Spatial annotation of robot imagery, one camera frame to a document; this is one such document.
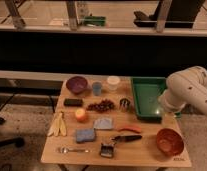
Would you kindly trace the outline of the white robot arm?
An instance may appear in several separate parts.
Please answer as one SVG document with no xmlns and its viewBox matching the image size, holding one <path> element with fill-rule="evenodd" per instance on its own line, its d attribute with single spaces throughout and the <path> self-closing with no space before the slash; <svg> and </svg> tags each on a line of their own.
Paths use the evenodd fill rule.
<svg viewBox="0 0 207 171">
<path fill-rule="evenodd" d="M 186 104 L 207 116 L 207 70 L 194 66 L 166 78 L 167 88 L 158 101 L 165 112 L 180 112 Z"/>
</svg>

